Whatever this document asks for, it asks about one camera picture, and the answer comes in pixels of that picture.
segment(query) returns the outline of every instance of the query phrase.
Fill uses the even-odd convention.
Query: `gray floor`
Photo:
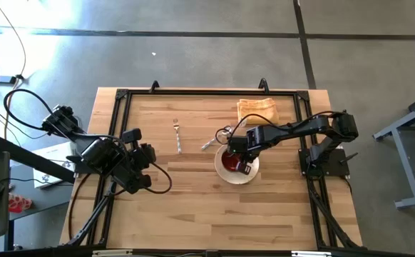
[[[22,12],[7,11],[19,26],[297,32],[289,0],[17,2],[2,7],[21,8]],[[415,0],[301,0],[301,5],[309,33],[415,34]],[[6,25],[2,16],[0,25]],[[41,94],[50,106],[72,106],[84,124],[99,86],[150,86],[157,79],[161,86],[256,87],[265,77],[272,88],[308,88],[298,39],[21,36],[27,50],[24,76],[29,77],[23,87]],[[317,88],[328,89],[333,109],[347,109],[359,127],[360,137],[344,147],[349,153],[359,152],[350,169],[364,245],[415,253],[415,208],[394,208],[395,200],[411,196],[394,142],[376,143],[371,137],[415,101],[415,41],[308,44]],[[0,35],[1,72],[18,73],[22,61],[14,35]],[[2,86],[0,97],[8,90]],[[35,124],[46,115],[25,95],[16,95],[13,109]],[[63,141],[16,135],[31,150]],[[61,206],[18,220],[16,242],[26,248],[57,245],[65,212],[66,206]]]

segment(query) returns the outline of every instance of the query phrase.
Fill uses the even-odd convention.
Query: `wooden table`
[[[116,89],[98,89],[89,133],[108,133]],[[309,96],[313,113],[331,109],[327,91],[310,90]],[[219,148],[217,143],[201,151],[201,146],[218,128],[237,123],[239,99],[264,98],[133,96],[127,129],[141,129],[143,140],[140,142],[151,143],[155,148],[157,164],[170,173],[173,189],[165,195],[142,190],[116,197],[108,248],[315,249],[307,184],[299,174],[298,139],[283,141],[263,151],[259,173],[246,185],[228,184],[217,175],[213,163]],[[295,122],[292,98],[273,99],[280,124]],[[116,131],[121,126],[123,109],[122,106],[119,111]],[[176,146],[174,118],[180,124],[182,154],[178,154]],[[168,186],[167,178],[156,168],[143,172],[153,178],[154,189],[163,190]],[[73,209],[74,233],[91,214],[97,183],[98,176],[92,175],[80,189]],[[334,217],[351,239],[361,245],[349,187],[340,178],[327,177],[327,188]],[[326,225],[321,220],[324,239],[328,242]],[[101,234],[103,218],[99,221],[97,236]],[[61,243],[67,241],[65,222]]]

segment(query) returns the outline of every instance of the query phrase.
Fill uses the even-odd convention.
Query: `silver fork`
[[[180,139],[179,139],[179,123],[177,119],[173,119],[173,127],[176,130],[176,139],[178,140],[178,153],[182,153],[182,149],[180,149]]]

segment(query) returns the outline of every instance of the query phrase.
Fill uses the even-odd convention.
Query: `cable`
[[[52,186],[73,186],[73,184],[69,184],[69,185],[62,185],[59,183],[51,183],[51,182],[45,182],[45,181],[40,181],[38,179],[34,179],[34,178],[29,178],[29,179],[20,179],[20,178],[3,178],[0,180],[0,183],[2,181],[10,181],[10,180],[15,180],[15,181],[22,181],[22,182],[27,182],[27,181],[38,181],[39,183],[48,183]]]
[[[70,238],[70,240],[73,238],[72,233],[71,233],[71,227],[72,227],[72,225],[71,225],[71,216],[73,214],[74,202],[76,202],[76,198],[78,197],[79,189],[86,182],[86,180],[89,176],[90,176],[90,174],[87,174],[86,176],[84,176],[82,178],[81,182],[79,183],[78,188],[76,189],[76,191],[74,191],[73,200],[71,201],[70,211],[68,212],[68,237]]]
[[[350,194],[352,195],[353,194],[352,193],[352,186],[350,185],[350,182],[344,176],[341,176],[341,178],[344,179],[345,182],[347,182],[347,185],[349,186],[349,189],[350,189]]]
[[[9,125],[11,125],[11,126],[13,126],[14,128],[16,128],[18,131],[20,131],[23,135],[25,135],[26,137],[28,137],[28,138],[31,138],[31,139],[38,139],[38,138],[42,138],[43,136],[46,136],[47,135],[47,133],[44,133],[44,134],[42,134],[41,136],[36,136],[36,137],[33,137],[33,136],[29,136],[27,133],[25,133],[25,132],[23,132],[18,126],[16,126],[16,125],[14,125],[14,124],[12,124],[10,121],[8,121],[8,123],[9,123]]]
[[[156,193],[156,194],[164,194],[164,193],[167,193],[167,192],[169,192],[169,190],[171,190],[171,188],[173,187],[173,180],[171,179],[171,177],[170,177],[170,174],[168,174],[168,172],[166,172],[164,169],[162,169],[161,167],[159,167],[159,165],[157,165],[157,164],[155,164],[155,163],[153,163],[153,162],[151,162],[150,164],[152,164],[152,165],[154,165],[154,167],[156,167],[156,168],[158,168],[159,170],[161,170],[162,172],[163,172],[163,174],[165,174],[165,176],[168,178],[168,180],[169,180],[169,182],[170,182],[170,185],[169,185],[169,187],[167,188],[167,189],[165,189],[164,191],[155,191],[155,190],[152,190],[152,189],[150,189],[150,188],[148,188],[148,187],[143,187],[145,190],[147,190],[147,191],[149,191],[149,192],[151,192],[151,193]]]
[[[25,52],[25,47],[24,47],[24,43],[22,43],[22,40],[21,40],[21,37],[19,36],[19,34],[17,33],[17,30],[14,28],[14,26],[13,26],[13,24],[11,23],[11,21],[9,21],[9,19],[8,19],[8,17],[6,16],[6,14],[4,13],[4,11],[1,9],[1,7],[0,7],[0,12],[3,14],[3,16],[5,17],[5,19],[8,21],[8,23],[9,23],[9,26],[11,26],[11,28],[13,29],[13,31],[14,31],[14,33],[16,34],[16,36],[17,36],[17,39],[19,40],[19,43],[21,43],[21,47],[22,47],[22,52],[24,53],[24,63],[22,64],[22,70],[21,70],[21,73],[18,75],[18,76],[16,76],[16,82],[14,83],[14,85],[13,85],[13,90],[14,89],[17,89],[18,88],[18,83],[19,83],[19,79],[20,78],[22,78],[22,73],[24,72],[24,69],[25,69],[25,65],[26,65],[26,63],[27,63],[27,54],[26,54],[26,52]],[[6,104],[6,106],[8,107],[8,108],[11,108],[11,99],[12,99],[12,96],[9,98],[9,101],[8,101],[8,103]],[[4,127],[4,138],[6,139],[6,129],[8,128],[8,114],[6,115],[6,118],[5,118],[5,127]]]
[[[9,130],[9,132],[11,132],[12,134],[13,134],[13,136],[14,136],[14,138],[16,139],[16,142],[17,142],[17,144],[20,146],[20,147],[22,147],[21,146],[21,142],[19,142],[19,140],[17,139],[17,136],[16,136],[16,134],[11,130],[11,129],[9,129],[9,128],[7,128],[8,130]]]
[[[26,55],[26,52],[25,52],[24,43],[22,43],[21,37],[20,37],[20,36],[19,36],[19,34],[17,33],[17,31],[16,31],[16,29],[14,28],[13,24],[9,21],[8,16],[7,16],[7,15],[3,12],[3,10],[1,9],[1,7],[0,7],[0,12],[3,14],[3,16],[5,17],[5,19],[8,21],[9,26],[11,26],[11,28],[14,30],[14,33],[16,34],[17,39],[18,39],[18,40],[19,40],[19,42],[21,43],[21,46],[22,46],[22,51],[23,51],[23,53],[24,53],[24,64],[22,65],[22,70],[21,70],[21,73],[20,73],[19,75],[21,75],[21,76],[22,76],[22,73],[24,72],[25,65],[26,65],[26,62],[27,62],[27,55]]]
[[[120,190],[119,192],[117,192],[117,193],[112,193],[112,194],[110,194],[109,196],[118,196],[118,195],[120,195],[121,193],[123,193],[123,192],[125,192],[126,190],[125,189],[122,189],[122,190]]]
[[[219,140],[219,138],[218,138],[218,134],[219,134],[219,132],[221,132],[221,131],[226,131],[230,136],[231,136],[231,132],[230,132],[230,129],[231,129],[231,127],[230,127],[230,129],[227,129],[227,127],[229,127],[229,126],[225,126],[225,127],[223,127],[223,128],[220,128],[220,129],[218,129],[216,132],[215,132],[215,140],[219,143],[219,144],[221,144],[221,145],[226,145],[226,144],[228,144],[228,143],[222,143],[222,142],[220,142],[220,140]]]
[[[65,163],[65,162],[74,163],[72,161],[62,161],[62,160],[54,160],[54,159],[47,159],[47,160],[50,160],[50,161],[58,161],[58,162],[63,162],[63,163]]]
[[[79,128],[83,129],[81,117],[77,115],[73,115],[73,117],[78,120]]]
[[[33,96],[35,96],[43,105],[44,105],[44,107],[46,107],[46,109],[49,111],[49,113],[50,114],[53,114],[53,112],[52,112],[52,110],[51,110],[51,108],[49,108],[49,105],[39,96],[39,95],[37,95],[37,94],[35,94],[34,92],[32,92],[32,91],[30,91],[30,90],[28,90],[28,89],[14,89],[14,90],[11,90],[10,92],[8,92],[6,95],[5,95],[5,97],[4,97],[4,99],[3,99],[3,105],[4,105],[4,108],[5,108],[5,110],[6,110],[6,112],[7,112],[7,114],[9,114],[11,117],[13,117],[13,119],[15,119],[17,122],[19,122],[20,124],[22,124],[22,125],[25,125],[25,126],[28,126],[29,128],[32,128],[32,129],[37,129],[37,130],[41,130],[41,131],[44,131],[44,129],[41,127],[41,128],[39,128],[39,127],[36,127],[36,126],[33,126],[33,125],[30,125],[30,124],[28,124],[28,123],[26,123],[26,122],[23,122],[21,119],[19,119],[19,118],[17,118],[13,113],[11,113],[11,111],[9,110],[9,108],[8,108],[8,106],[6,105],[6,101],[8,100],[8,98],[10,97],[10,96],[12,96],[14,93],[16,93],[16,92],[20,92],[20,91],[22,91],[22,92],[25,92],[25,93],[28,93],[28,94],[31,94],[31,95],[33,95]]]

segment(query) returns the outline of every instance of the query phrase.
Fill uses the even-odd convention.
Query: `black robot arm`
[[[347,112],[333,112],[331,115],[313,116],[284,126],[256,126],[247,130],[245,136],[231,136],[228,139],[227,151],[240,154],[241,162],[236,169],[247,174],[247,163],[252,163],[261,151],[276,146],[283,140],[316,133],[327,137],[321,143],[311,146],[307,163],[325,161],[340,143],[353,141],[358,136],[357,125],[352,115]]]
[[[141,139],[138,128],[125,132],[123,140],[108,135],[88,135],[79,128],[71,107],[66,106],[56,106],[44,119],[42,128],[48,134],[75,143],[78,155],[71,156],[70,160],[76,165],[87,166],[102,176],[111,175],[129,193],[151,186],[150,176],[143,175],[142,170],[155,162],[155,151],[150,144],[138,145]],[[128,151],[124,143],[131,143],[132,149]]]

